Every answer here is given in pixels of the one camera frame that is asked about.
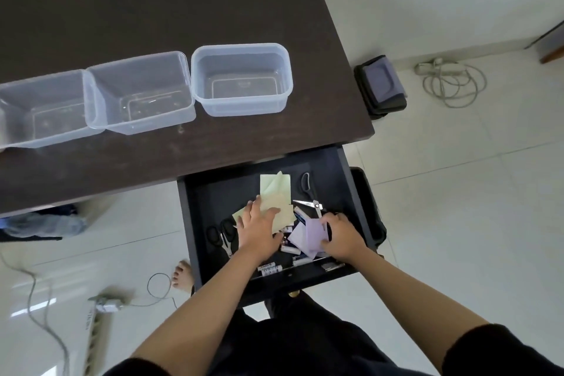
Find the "dark brown desk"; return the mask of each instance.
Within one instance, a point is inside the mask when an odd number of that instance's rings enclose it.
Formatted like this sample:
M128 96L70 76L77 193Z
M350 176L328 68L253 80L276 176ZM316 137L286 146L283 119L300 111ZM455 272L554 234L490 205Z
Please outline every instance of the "dark brown desk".
M373 128L324 0L0 0L0 83L205 44L277 42L294 90L278 114L197 118L0 153L0 214L79 201L289 152Z

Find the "black drawer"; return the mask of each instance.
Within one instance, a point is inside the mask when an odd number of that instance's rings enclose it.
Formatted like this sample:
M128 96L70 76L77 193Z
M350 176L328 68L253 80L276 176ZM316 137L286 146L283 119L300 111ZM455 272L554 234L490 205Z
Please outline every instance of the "black drawer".
M384 240L381 232L370 232L341 146L307 150L265 162L191 174L178 180L178 191L196 290L228 261L223 249L208 242L206 229L211 225L218 225L255 197L260 186L259 174L275 174L278 171L291 175L292 199L307 199L300 191L299 180L302 173L309 171L317 199L325 209L346 214L363 234L364 241L370 248L376 250ZM235 239L232 243L233 251L237 246ZM289 269L267 277L260 277L255 272L243 292L240 306L264 301L274 293L288 293L355 272L348 265L326 272L321 265L335 261L333 258L322 258L292 267L292 255L277 252L269 261L275 261L283 267L288 266Z

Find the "person's right arm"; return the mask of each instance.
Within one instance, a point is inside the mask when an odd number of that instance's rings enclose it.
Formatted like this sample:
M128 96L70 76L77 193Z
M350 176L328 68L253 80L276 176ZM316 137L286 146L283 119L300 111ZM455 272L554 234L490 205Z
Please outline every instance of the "person's right arm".
M353 265L380 296L392 315L442 374L447 351L465 333L488 324L470 309L416 280L370 250L345 215L325 214L332 239L324 250Z

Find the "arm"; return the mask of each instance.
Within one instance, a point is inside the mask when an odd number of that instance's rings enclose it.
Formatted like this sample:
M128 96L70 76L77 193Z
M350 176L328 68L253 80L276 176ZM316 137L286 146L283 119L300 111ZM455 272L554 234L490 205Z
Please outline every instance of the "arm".
M447 351L471 329L488 324L482 317L371 251L343 214L326 214L332 240L322 246L334 258L353 265L392 315L442 373Z
M162 323L133 353L158 364L172 376L204 375L219 347L252 273L278 249L283 235L272 237L279 209L260 212L261 199L249 202L237 221L239 250L194 296Z

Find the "foot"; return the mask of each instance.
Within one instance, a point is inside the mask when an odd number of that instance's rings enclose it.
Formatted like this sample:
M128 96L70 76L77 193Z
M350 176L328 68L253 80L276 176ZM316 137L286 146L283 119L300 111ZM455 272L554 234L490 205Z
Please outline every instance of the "foot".
M184 260L178 262L178 266L174 269L172 285L174 288L184 290L188 294L192 292L194 276L188 262Z

